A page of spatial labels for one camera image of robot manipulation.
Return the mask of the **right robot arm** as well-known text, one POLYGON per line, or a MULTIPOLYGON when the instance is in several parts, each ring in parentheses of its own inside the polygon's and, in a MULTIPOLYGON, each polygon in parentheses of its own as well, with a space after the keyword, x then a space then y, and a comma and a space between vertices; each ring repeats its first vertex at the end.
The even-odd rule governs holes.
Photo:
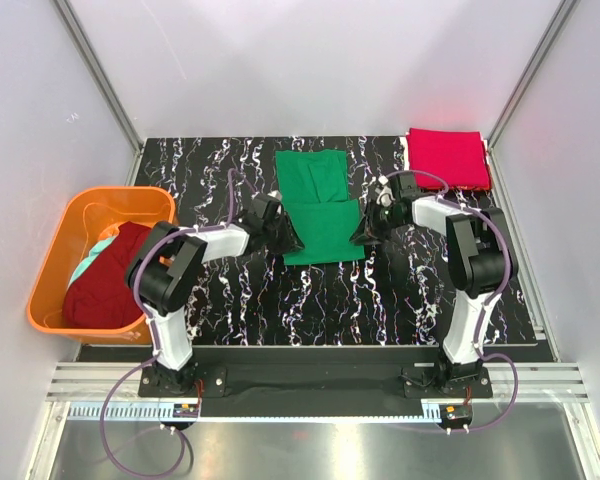
POLYGON ((377 245, 391 232, 414 225, 446 238, 449 276, 456 290, 452 320, 441 346, 434 384, 446 396, 456 396, 470 383, 470 374, 485 361, 488 321, 502 292, 518 271, 511 235, 502 210, 481 210, 417 185, 416 170, 392 172, 374 180, 362 220, 350 237, 356 245, 377 245))

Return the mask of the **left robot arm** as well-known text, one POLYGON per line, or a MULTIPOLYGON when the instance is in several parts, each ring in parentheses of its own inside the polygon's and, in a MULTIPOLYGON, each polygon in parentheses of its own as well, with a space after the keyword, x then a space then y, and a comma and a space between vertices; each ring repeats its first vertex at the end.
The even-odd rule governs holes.
POLYGON ((160 221, 131 260, 125 281, 145 313, 161 384, 176 396, 195 386, 187 364, 193 349, 187 337, 185 307, 204 264, 250 255, 261 249, 296 253, 304 244, 278 191, 257 193, 235 219, 221 225, 179 227, 160 221))

